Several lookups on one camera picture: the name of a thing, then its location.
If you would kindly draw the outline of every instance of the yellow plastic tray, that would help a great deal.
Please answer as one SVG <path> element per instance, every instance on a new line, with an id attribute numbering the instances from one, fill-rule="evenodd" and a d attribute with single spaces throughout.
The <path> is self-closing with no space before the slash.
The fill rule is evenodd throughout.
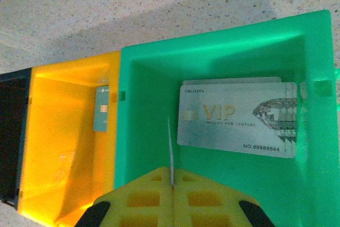
<path id="1" fill-rule="evenodd" d="M 18 212 L 74 226 L 113 189 L 120 52 L 32 69 Z M 94 131 L 96 88 L 109 85 L 107 132 Z"/>

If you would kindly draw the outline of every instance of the granite countertop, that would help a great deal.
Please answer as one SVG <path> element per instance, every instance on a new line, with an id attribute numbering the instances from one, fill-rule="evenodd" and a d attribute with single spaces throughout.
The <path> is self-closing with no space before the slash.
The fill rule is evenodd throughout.
<path id="1" fill-rule="evenodd" d="M 0 73 L 322 9 L 340 67 L 339 0 L 1 0 Z M 1 204 L 0 223 L 37 226 Z"/>

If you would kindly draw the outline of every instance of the diamond graphic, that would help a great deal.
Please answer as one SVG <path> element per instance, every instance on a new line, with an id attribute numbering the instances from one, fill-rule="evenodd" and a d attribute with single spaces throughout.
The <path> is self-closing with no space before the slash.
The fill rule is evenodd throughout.
<path id="1" fill-rule="evenodd" d="M 283 142 L 296 142 L 296 98 L 276 98 L 259 104 L 253 111 L 265 126 L 275 130 Z"/>

